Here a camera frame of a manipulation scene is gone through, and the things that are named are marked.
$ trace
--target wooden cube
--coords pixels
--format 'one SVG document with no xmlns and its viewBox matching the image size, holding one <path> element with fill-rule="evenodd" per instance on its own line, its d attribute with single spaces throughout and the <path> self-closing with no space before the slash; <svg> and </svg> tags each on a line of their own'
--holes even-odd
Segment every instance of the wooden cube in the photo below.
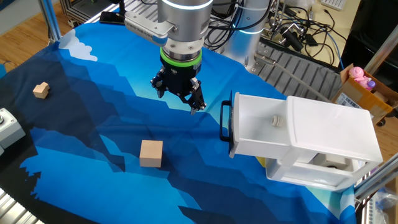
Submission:
<svg viewBox="0 0 398 224">
<path fill-rule="evenodd" d="M 139 165 L 142 167 L 161 167 L 163 141 L 142 140 Z"/>
<path fill-rule="evenodd" d="M 50 85 L 48 83 L 45 83 L 45 82 L 40 84 L 40 86 L 44 87 L 44 89 L 47 90 L 47 91 L 50 89 Z"/>
<path fill-rule="evenodd" d="M 33 94 L 36 96 L 36 98 L 44 99 L 48 95 L 49 89 L 49 84 L 43 82 L 40 85 L 36 85 L 35 89 L 33 90 Z"/>
</svg>

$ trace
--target white drawer unit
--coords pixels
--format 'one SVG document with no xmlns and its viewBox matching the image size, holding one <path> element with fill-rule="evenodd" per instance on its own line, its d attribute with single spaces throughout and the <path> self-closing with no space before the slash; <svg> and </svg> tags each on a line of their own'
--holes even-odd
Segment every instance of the white drawer unit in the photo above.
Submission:
<svg viewBox="0 0 398 224">
<path fill-rule="evenodd" d="M 332 191 L 353 185 L 382 162 L 368 111 L 288 96 L 235 94 L 228 121 L 229 156 L 266 158 L 267 178 Z"/>
</svg>

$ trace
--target drawer handle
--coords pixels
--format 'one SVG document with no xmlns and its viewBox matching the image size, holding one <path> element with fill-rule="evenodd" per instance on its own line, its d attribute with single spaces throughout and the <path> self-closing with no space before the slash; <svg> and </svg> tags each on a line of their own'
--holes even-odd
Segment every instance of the drawer handle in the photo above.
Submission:
<svg viewBox="0 0 398 224">
<path fill-rule="evenodd" d="M 224 106 L 232 106 L 232 101 L 224 100 L 221 103 L 221 113 L 220 113 L 220 139 L 224 142 L 230 142 L 231 136 L 223 136 L 223 107 Z"/>
</svg>

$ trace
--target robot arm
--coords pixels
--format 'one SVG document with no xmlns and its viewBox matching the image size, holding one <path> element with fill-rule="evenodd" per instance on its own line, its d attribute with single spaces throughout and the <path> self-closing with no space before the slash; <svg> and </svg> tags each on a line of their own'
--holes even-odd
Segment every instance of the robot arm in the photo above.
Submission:
<svg viewBox="0 0 398 224">
<path fill-rule="evenodd" d="M 213 0 L 158 0 L 158 22 L 135 12 L 125 13 L 126 27 L 160 47 L 163 66 L 150 81 L 161 98 L 165 91 L 191 107 L 191 114 L 206 108 L 201 82 L 204 36 L 210 22 Z"/>
</svg>

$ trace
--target pink toy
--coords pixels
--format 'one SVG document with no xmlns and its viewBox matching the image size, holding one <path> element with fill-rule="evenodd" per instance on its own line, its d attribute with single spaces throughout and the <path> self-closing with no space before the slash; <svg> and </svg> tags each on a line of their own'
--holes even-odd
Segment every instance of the pink toy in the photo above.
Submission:
<svg viewBox="0 0 398 224">
<path fill-rule="evenodd" d="M 363 69 L 360 67 L 353 67 L 349 70 L 349 76 L 354 78 L 355 81 L 362 81 L 364 78 Z"/>
<path fill-rule="evenodd" d="M 372 81 L 372 78 L 366 77 L 364 75 L 363 69 L 359 67 L 354 67 L 349 70 L 349 76 L 354 78 L 356 82 L 358 82 L 361 86 L 363 86 L 367 90 L 372 90 L 376 86 L 376 83 Z"/>
</svg>

